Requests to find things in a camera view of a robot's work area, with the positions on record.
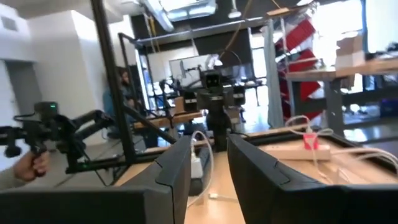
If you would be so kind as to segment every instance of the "ceiling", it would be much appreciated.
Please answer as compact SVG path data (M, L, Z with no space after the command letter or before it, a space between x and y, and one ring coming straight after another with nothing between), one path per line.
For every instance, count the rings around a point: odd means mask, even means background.
M14 9L17 9L22 6L28 6L28 5L33 5L33 4L42 4L47 1L51 1L51 0L0 0L0 3L10 6L10 7L13 7Z

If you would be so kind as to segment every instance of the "person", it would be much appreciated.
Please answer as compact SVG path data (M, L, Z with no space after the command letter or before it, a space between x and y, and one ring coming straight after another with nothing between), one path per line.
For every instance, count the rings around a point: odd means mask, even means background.
M134 100L131 99L131 93L129 88L129 76L126 71L122 71L119 74L119 81L121 82L121 91L123 93L124 104L130 107L134 107ZM103 94L104 112L108 114L111 118L115 118L115 112L113 108L112 94L111 90L107 88ZM132 116L126 115L127 122L132 124L134 118ZM112 126L108 129L108 137L111 139L119 139L120 133L117 126Z
M35 172L49 170L50 153L43 152L35 157L32 152L23 155L12 167L0 172L0 190L22 187L36 179Z

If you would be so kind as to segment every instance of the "wooden table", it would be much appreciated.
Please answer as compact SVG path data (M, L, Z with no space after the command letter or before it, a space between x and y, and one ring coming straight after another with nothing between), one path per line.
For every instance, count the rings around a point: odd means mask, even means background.
M328 68L323 70L309 70L302 72L289 72L286 79L292 81L328 81L335 78L346 78L355 74L383 75L398 72L398 59L374 59L358 66L347 68Z
M170 110L170 114L173 115L174 110L173 108ZM193 120L195 118L201 118L203 115L201 111L198 112L193 112L193 113L186 113L186 114L180 114L180 115L175 115L172 119L173 124L182 124L185 122L188 122L190 120ZM147 119L150 119L150 122L154 125L156 125L159 128L166 128L170 126L170 121L167 118L154 118L153 116L148 116ZM140 122L135 122L134 123L134 128L144 128L145 126L140 123Z
M265 133L277 133L286 131L286 129L274 129ZM285 142L283 145L298 145L303 144L302 141ZM329 144L332 150L341 150L339 146L320 141L320 144ZM262 146L260 149L266 149L268 146ZM163 148L156 148L153 150L164 150ZM353 184L385 184L398 183L398 180L388 171L382 170L368 161L352 162L350 159L354 158L352 155L342 154L336 156L333 162L320 162L320 170L329 178L334 179L335 170L338 165L346 167L346 173ZM284 164L296 169L305 175L318 179L326 184L310 161L282 161ZM129 170L116 182L115 185L122 185L129 179L144 170L148 164L138 164L130 167ZM217 193L222 196L236 197L231 175L229 173L228 159L226 152L219 152L215 154L215 172L213 174L213 181L211 183L210 191L208 193ZM205 203L201 205L192 205L188 210L185 218L187 224L243 224L243 215L237 202L226 200L210 200L208 194L205 194Z

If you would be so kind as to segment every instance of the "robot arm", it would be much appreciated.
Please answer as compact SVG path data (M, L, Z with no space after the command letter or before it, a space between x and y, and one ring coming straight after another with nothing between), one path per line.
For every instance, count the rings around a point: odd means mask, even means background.
M15 119L22 123L22 128L0 127L0 145L7 146L4 151L6 157L16 157L21 154L21 149L16 146L16 139L23 139L36 156L40 156L47 150L43 142L51 140L58 142L57 149L67 155L69 165L73 166L84 155L83 140L114 124L114 121L100 110L90 111L75 119L68 119L58 114L57 107L54 102L37 103L35 113L39 114L40 121ZM79 130L90 121L95 123Z

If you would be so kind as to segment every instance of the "desk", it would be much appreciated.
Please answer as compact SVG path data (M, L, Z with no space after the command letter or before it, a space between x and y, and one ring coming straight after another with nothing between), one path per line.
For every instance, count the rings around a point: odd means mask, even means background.
M277 133L286 131L286 129L274 129L266 133ZM300 141L286 142L284 145L297 145L302 144ZM333 150L340 150L337 145L331 142L320 141L320 144L329 144ZM155 148L154 150L163 150L164 148ZM385 184L385 183L398 183L398 180L393 174L378 169L368 161L359 161L352 163L348 161L352 159L352 155L342 154L336 156L335 161L320 162L319 168L330 178L337 168L336 164L341 167L347 167L347 175L354 184ZM310 161L283 161L284 164L296 169L310 177L319 179L322 182L318 172L314 169L313 163ZM129 179L144 170L148 164L138 164L130 167L127 172L115 183L116 186L122 185ZM215 154L215 173L213 174L213 182L210 187L209 193L218 193L223 196L236 197L231 175L229 173L228 159L226 152L219 152ZM204 224L204 223L217 223L217 224L243 224L243 216L237 202L223 201L223 200L209 200L207 194L205 195L205 203L203 205L192 205L188 210L185 218L186 224Z
M338 70L309 70L304 72L290 72L286 74L289 83L289 104L292 116L307 114L316 111L326 110L326 118L329 128L339 136L344 136L345 129L356 129L364 126L374 126L380 123L380 120L345 124L342 106L353 104L365 105L369 102L377 102L384 99L395 98L398 95L398 87L391 86L378 90L371 90L359 93L350 93L343 95L341 93L341 82L345 78L352 77L357 73L362 75L383 75L398 71L398 59L374 59L362 65L355 67L341 68ZM323 81L324 98L309 99L302 101L300 99L300 84L308 81Z
M292 81L331 81L336 78L347 78L355 74L383 75L398 72L398 59L374 59L358 66L340 68L328 68L323 70L309 70L303 72L289 72L286 79Z
M201 118L203 115L201 111L198 112L193 112L193 113L186 113L186 114L180 114L180 115L175 115L172 119L173 124L181 124L188 122L190 120L193 120L194 118ZM167 118L154 118L153 116L148 116L147 119L151 119L150 122L154 125L156 125L159 128L164 128L164 127L169 127L170 126L170 121ZM140 122L135 122L134 123L134 128L144 128L145 126L140 123Z

